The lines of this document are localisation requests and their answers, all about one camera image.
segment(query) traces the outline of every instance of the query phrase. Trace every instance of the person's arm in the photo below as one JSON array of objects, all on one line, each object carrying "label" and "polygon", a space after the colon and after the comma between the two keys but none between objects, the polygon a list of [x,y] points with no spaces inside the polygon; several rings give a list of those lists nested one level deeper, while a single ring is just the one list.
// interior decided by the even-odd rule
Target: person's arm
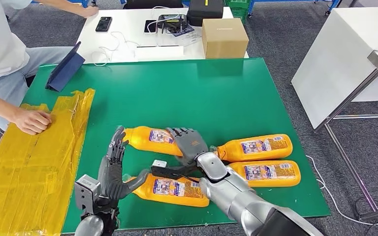
[{"label": "person's arm", "polygon": [[55,7],[63,11],[74,13],[76,15],[79,15],[85,18],[93,16],[99,11],[99,8],[97,7],[88,6],[87,8],[84,8],[81,5],[71,3],[67,0],[35,0],[35,1],[42,3],[44,5],[47,5],[47,6]]},{"label": "person's arm", "polygon": [[44,111],[27,111],[0,99],[0,117],[15,123],[27,134],[41,133],[51,123],[50,114]]}]

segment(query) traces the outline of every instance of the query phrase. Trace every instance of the cardboard box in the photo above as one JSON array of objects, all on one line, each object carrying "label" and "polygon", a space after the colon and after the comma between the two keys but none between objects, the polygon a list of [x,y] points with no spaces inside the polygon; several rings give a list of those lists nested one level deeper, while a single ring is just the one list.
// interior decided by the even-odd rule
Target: cardboard box
[{"label": "cardboard box", "polygon": [[248,43],[249,38],[240,18],[203,20],[205,58],[243,58]]}]

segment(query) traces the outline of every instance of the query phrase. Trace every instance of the silver robotic arm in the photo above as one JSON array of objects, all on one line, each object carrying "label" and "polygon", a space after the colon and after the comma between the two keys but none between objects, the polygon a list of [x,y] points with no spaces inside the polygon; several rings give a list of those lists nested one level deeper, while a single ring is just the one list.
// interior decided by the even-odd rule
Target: silver robotic arm
[{"label": "silver robotic arm", "polygon": [[256,195],[241,176],[226,167],[197,131],[168,128],[183,153],[184,165],[196,164],[205,174],[200,179],[202,192],[228,218],[236,220],[248,236],[323,236],[302,216],[286,207],[269,203]]}]

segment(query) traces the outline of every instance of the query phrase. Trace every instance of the smartphone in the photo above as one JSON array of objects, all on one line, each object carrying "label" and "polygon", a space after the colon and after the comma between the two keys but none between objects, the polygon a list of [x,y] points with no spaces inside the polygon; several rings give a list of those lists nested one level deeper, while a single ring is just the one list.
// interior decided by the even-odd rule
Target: smartphone
[{"label": "smartphone", "polygon": [[152,23],[152,22],[156,22],[156,21],[157,20],[146,20],[146,24],[144,26],[144,33],[157,33],[157,23]]},{"label": "smartphone", "polygon": [[96,26],[96,32],[108,32],[111,25],[112,17],[103,16],[100,18],[98,25]]}]

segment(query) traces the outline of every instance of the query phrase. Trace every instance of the robotic arm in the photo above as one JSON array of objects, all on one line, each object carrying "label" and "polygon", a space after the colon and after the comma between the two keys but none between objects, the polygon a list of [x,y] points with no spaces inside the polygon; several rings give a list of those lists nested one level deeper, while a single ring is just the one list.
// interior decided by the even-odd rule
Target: robotic arm
[{"label": "robotic arm", "polygon": [[142,185],[149,170],[124,183],[123,157],[128,141],[123,142],[124,128],[120,126],[108,146],[99,166],[98,179],[83,175],[74,184],[76,205],[83,210],[76,236],[111,236],[119,227],[118,202]]},{"label": "robotic arm", "polygon": [[[200,170],[204,174],[199,181],[202,192],[228,218],[241,224],[247,236],[323,236],[296,212],[257,196],[241,176],[226,167],[214,153],[208,152],[206,143],[197,131],[186,128],[167,130],[182,151],[183,157],[177,157],[182,166],[152,166],[153,175],[178,179]],[[122,182],[122,160],[128,144],[122,141],[124,136],[124,128],[120,127],[101,162],[98,180],[84,175],[75,182],[76,204],[83,210],[76,236],[111,236],[119,227],[119,199],[126,197],[147,179],[149,171],[143,170],[132,181]]]},{"label": "robotic arm", "polygon": [[197,131],[167,130],[182,151],[183,157],[178,157],[181,163],[189,167],[195,164],[205,174],[199,182],[202,192],[228,218],[240,223],[248,236],[323,236],[296,212],[257,196],[241,176],[226,167],[214,153],[208,152]]}]

